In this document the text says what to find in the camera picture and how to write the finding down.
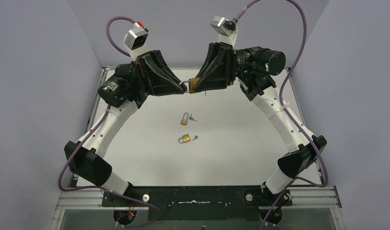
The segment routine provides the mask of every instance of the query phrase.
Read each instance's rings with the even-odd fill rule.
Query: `white wall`
[[[128,63],[105,33],[107,21],[128,16],[148,29],[147,44],[160,49],[169,67],[200,68],[217,32],[209,25],[214,16],[235,17],[251,0],[68,0],[102,66]],[[307,15],[308,32],[315,27],[329,0],[296,0]],[[298,10],[284,0],[263,0],[239,21],[236,48],[261,46],[283,51],[287,66],[296,58],[302,31]],[[114,22],[110,32],[122,46],[131,23]]]
[[[347,229],[390,230],[390,0],[330,0],[293,81]]]
[[[66,0],[0,1],[0,230],[45,230],[100,65]]]

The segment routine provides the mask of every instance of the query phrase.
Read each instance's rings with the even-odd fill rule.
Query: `bolt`
[[[253,201],[253,195],[247,194],[247,195],[246,195],[246,200],[247,200],[247,201]]]

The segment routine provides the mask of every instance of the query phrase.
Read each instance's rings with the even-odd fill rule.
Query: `small key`
[[[197,120],[195,120],[195,119],[192,117],[192,114],[190,114],[189,120],[191,120],[191,121],[196,121],[196,122],[197,122]]]

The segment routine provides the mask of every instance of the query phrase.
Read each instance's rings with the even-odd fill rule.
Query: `brass padlock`
[[[200,78],[189,79],[189,93],[196,93],[195,86],[198,84]]]
[[[188,124],[188,117],[189,117],[189,114],[188,113],[184,113],[183,114],[183,117],[182,117],[182,120],[181,120],[181,125],[187,125]]]
[[[181,138],[179,138],[178,139],[178,142],[179,143],[186,143],[186,142],[188,142],[188,141],[190,141],[190,136],[189,136],[189,134],[185,134],[185,135],[183,135]]]

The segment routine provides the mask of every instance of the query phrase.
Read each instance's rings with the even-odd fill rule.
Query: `purple cable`
[[[243,16],[243,14],[252,6],[254,5],[256,2],[259,2],[260,0],[254,0],[252,2],[250,2],[249,4],[247,4],[246,7],[244,7],[240,13],[238,13],[238,15],[236,16],[237,20],[240,20],[241,16]]]
[[[145,222],[145,223],[137,224],[137,225],[134,225],[134,226],[126,225],[126,226],[124,226],[125,228],[137,228],[137,227],[142,227],[142,226],[145,226],[145,225],[147,225],[147,224],[151,224],[152,222],[155,222],[157,219],[159,219],[159,218],[162,216],[162,211],[161,211],[161,209],[159,209],[159,208],[156,207],[155,205],[152,205],[152,204],[150,204],[150,203],[145,203],[145,202],[143,202],[143,201],[140,201],[140,200],[137,200],[137,199],[128,197],[128,196],[120,195],[120,194],[117,194],[117,193],[114,193],[114,192],[110,192],[110,193],[113,194],[113,195],[119,196],[119,197],[121,197],[121,198],[124,198],[124,199],[128,199],[128,200],[131,200],[131,201],[135,201],[135,202],[141,203],[141,204],[145,204],[146,206],[155,208],[156,210],[158,210],[158,211],[160,212],[160,214],[159,214],[157,217],[155,217],[154,219],[152,219],[152,220],[149,220],[149,221],[147,221],[147,222]],[[124,215],[122,215],[122,216],[120,216],[119,218],[117,218],[116,222],[118,222],[121,218],[123,218],[123,217],[125,217],[125,216],[127,216],[127,215],[128,215],[128,213],[127,213],[127,214],[124,214]]]
[[[260,0],[254,0],[252,2],[250,2],[237,16],[237,21],[243,16],[243,14],[246,12],[246,10],[251,7],[252,5],[254,5],[256,2],[259,2]],[[295,69],[295,66],[298,64],[298,61],[299,59],[301,58],[301,55],[302,55],[302,51],[304,50],[304,47],[305,47],[305,43],[306,43],[306,40],[307,40],[307,20],[306,20],[306,17],[305,17],[305,14],[302,10],[302,8],[298,5],[298,3],[296,3],[294,0],[286,0],[287,2],[293,4],[299,11],[299,13],[301,14],[301,17],[302,17],[302,23],[303,23],[303,27],[304,27],[304,34],[303,34],[303,38],[302,38],[302,44],[301,44],[301,48],[299,50],[299,53],[298,53],[298,56],[296,56],[296,59],[295,59],[295,62],[294,64],[292,65],[292,67],[290,68],[288,74],[286,75],[285,77],[285,80],[283,81],[282,85],[281,85],[281,88],[280,88],[280,104],[281,106],[284,105],[284,99],[283,99],[283,92],[284,92],[284,87],[285,87],[285,84],[286,82],[289,80],[290,76],[291,76],[291,73],[293,72],[293,70]],[[326,169],[326,165],[325,165],[325,162],[322,158],[322,155],[320,154],[320,151],[318,149],[318,147],[315,145],[315,143],[313,142],[312,138],[303,130],[303,128],[299,125],[299,123],[295,120],[295,118],[291,115],[291,113],[288,111],[287,108],[284,108],[284,111],[286,112],[286,114],[288,115],[289,119],[291,119],[291,121],[295,124],[295,126],[301,131],[301,133],[307,138],[307,140],[309,141],[309,143],[311,144],[311,146],[313,147],[313,149],[315,150],[316,152],[316,155],[318,156],[318,159],[319,159],[319,162],[320,162],[320,165],[322,167],[322,171],[323,171],[323,175],[324,175],[324,183],[323,184],[317,184],[317,183],[314,183],[310,180],[307,180],[305,178],[302,178],[302,177],[296,177],[295,179],[299,179],[299,180],[302,180],[302,181],[305,181],[313,186],[316,186],[316,187],[326,187],[328,185],[328,171]],[[269,211],[267,212],[267,214],[265,215],[264,217],[264,220],[260,226],[260,230],[264,228],[264,224],[268,218],[268,215],[271,213],[271,211],[273,210],[274,206],[278,203],[280,197],[282,196],[282,194],[284,193],[285,189],[287,187],[289,187],[291,184],[293,183],[293,181],[291,183],[289,183],[285,188],[284,190],[278,195],[277,199],[275,200],[275,202],[273,203],[273,205],[270,207]]]
[[[71,191],[77,191],[77,190],[81,190],[81,189],[85,189],[85,188],[100,188],[100,189],[103,189],[103,190],[106,190],[105,188],[102,188],[102,187],[99,187],[99,186],[94,186],[94,185],[89,185],[89,186],[81,186],[81,187],[76,187],[76,188],[64,188],[62,186],[62,178],[63,178],[63,175],[66,171],[66,168],[69,166],[70,162],[73,160],[73,158],[75,157],[76,153],[79,151],[79,149],[83,146],[83,144],[89,139],[89,137],[104,123],[104,121],[106,120],[107,116],[108,116],[108,113],[109,113],[109,110],[110,110],[110,105],[107,105],[107,109],[103,115],[103,117],[100,119],[100,121],[97,123],[97,125],[91,129],[89,131],[89,133],[85,136],[85,138],[78,144],[78,146],[75,148],[75,150],[73,151],[73,153],[71,154],[71,156],[69,157],[69,159],[66,161],[65,165],[63,166],[62,170],[60,171],[60,174],[59,174],[59,178],[58,178],[58,188],[61,190],[61,191],[64,191],[64,192],[71,192]],[[111,194],[115,195],[115,196],[119,196],[121,198],[124,198],[124,199],[127,199],[127,200],[131,200],[131,201],[135,201],[137,203],[140,203],[140,204],[144,204],[148,207],[152,207],[152,208],[155,208],[156,210],[160,211],[161,214],[157,217],[155,217],[154,219],[152,220],[149,220],[147,222],[144,222],[142,224],[138,224],[138,225],[134,225],[134,226],[124,226],[125,228],[136,228],[136,227],[141,227],[141,226],[145,226],[147,224],[151,224],[152,222],[156,221],[157,219],[159,219],[161,216],[162,216],[162,211],[161,209],[159,209],[158,207],[152,205],[152,204],[149,204],[149,203],[146,203],[146,202],[143,202],[143,201],[140,201],[140,200],[137,200],[137,199],[134,199],[134,198],[131,198],[131,197],[128,197],[128,196],[125,196],[125,195],[121,195],[121,194],[118,194],[118,193],[115,193],[115,192],[112,192],[110,191]],[[123,218],[125,215],[123,216],[120,216],[116,221],[118,222],[119,219]]]
[[[114,21],[117,21],[117,20],[126,20],[126,21],[129,21],[131,22],[132,24],[136,23],[136,21],[134,21],[133,19],[129,18],[129,17],[126,17],[126,16],[116,16],[114,18],[111,18],[110,20],[108,20],[107,24],[106,24],[106,35],[107,35],[107,38],[108,38],[108,41],[113,45],[114,48],[116,48],[116,50],[118,50],[120,53],[126,55],[126,56],[129,56],[130,57],[130,54],[127,53],[127,51],[123,50],[122,48],[120,48],[114,41],[113,39],[111,38],[111,35],[110,35],[110,25],[114,22]]]
[[[103,115],[102,119],[97,123],[97,125],[91,129],[91,131],[84,137],[84,139],[79,143],[79,145],[75,148],[72,155],[69,157],[69,159],[66,161],[65,165],[63,166],[62,170],[60,171],[59,178],[58,178],[58,188],[63,192],[71,192],[71,191],[77,191],[85,188],[98,188],[97,186],[90,185],[90,186],[82,186],[82,187],[76,187],[76,188],[64,188],[62,187],[62,178],[63,174],[66,171],[66,168],[69,166],[73,158],[75,157],[76,153],[79,151],[79,149],[82,147],[82,145],[89,139],[89,137],[101,126],[101,124],[106,120],[108,111],[110,109],[110,105],[107,106],[107,109],[105,111],[105,114]]]

